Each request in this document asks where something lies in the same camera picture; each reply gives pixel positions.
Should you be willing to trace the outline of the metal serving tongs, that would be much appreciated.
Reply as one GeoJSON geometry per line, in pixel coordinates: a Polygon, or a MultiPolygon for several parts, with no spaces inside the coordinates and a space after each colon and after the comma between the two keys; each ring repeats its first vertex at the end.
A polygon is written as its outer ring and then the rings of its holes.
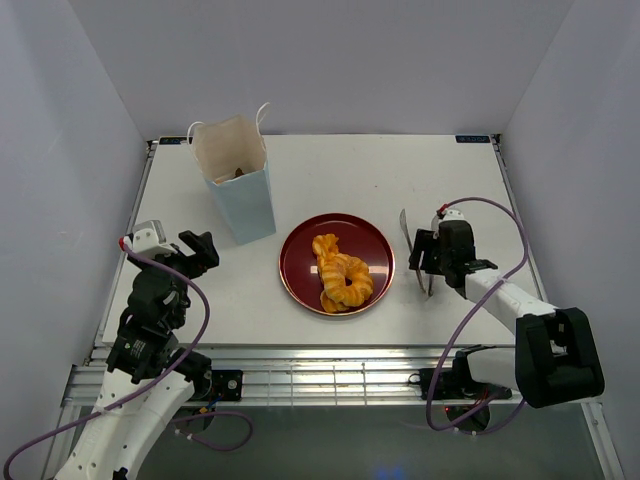
{"type": "MultiPolygon", "coordinates": [[[[413,242],[411,240],[410,233],[409,233],[405,209],[402,209],[400,211],[399,224],[400,224],[401,231],[404,235],[405,241],[407,243],[409,253],[412,253],[413,242]]],[[[431,298],[433,296],[433,277],[430,276],[428,279],[428,282],[425,282],[420,270],[415,270],[414,273],[421,291],[426,295],[427,298],[431,298]]]]}

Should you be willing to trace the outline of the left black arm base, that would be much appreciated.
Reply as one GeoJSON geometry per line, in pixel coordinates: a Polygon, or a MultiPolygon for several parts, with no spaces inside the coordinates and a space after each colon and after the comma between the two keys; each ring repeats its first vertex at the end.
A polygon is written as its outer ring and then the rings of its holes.
{"type": "Polygon", "coordinates": [[[237,402],[242,399],[242,370],[210,370],[195,382],[192,401],[237,402]]]}

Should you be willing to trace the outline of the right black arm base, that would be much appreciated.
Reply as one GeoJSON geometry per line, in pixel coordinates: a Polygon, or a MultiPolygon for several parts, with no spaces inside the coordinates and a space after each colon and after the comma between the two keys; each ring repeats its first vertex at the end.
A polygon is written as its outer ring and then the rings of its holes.
{"type": "MultiPolygon", "coordinates": [[[[409,375],[408,384],[420,389],[420,398],[427,399],[427,394],[431,384],[434,368],[421,368],[409,375]]],[[[473,380],[461,380],[452,372],[445,368],[434,389],[433,398],[435,400],[484,400],[495,396],[497,399],[510,399],[512,391],[508,388],[499,387],[493,384],[478,383],[473,380]]]]}

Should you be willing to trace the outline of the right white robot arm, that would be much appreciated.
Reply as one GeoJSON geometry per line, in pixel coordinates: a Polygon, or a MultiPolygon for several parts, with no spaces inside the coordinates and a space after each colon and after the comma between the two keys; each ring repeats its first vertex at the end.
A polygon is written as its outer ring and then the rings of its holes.
{"type": "Polygon", "coordinates": [[[597,397],[605,379],[587,315],[560,309],[509,282],[476,256],[471,225],[443,220],[420,229],[409,267],[444,278],[447,286],[490,313],[514,335],[511,349],[479,345],[458,351],[445,378],[464,397],[487,384],[518,391],[534,408],[597,397]]]}

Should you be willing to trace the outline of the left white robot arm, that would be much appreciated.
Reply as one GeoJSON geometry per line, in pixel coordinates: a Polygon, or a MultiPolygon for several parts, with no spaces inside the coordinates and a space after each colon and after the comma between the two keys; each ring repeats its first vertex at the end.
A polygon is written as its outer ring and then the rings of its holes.
{"type": "Polygon", "coordinates": [[[210,233],[178,235],[186,255],[148,221],[120,241],[139,272],[120,317],[102,386],[59,479],[134,479],[182,404],[212,387],[211,362],[181,348],[174,334],[186,322],[194,279],[219,264],[210,233]]]}

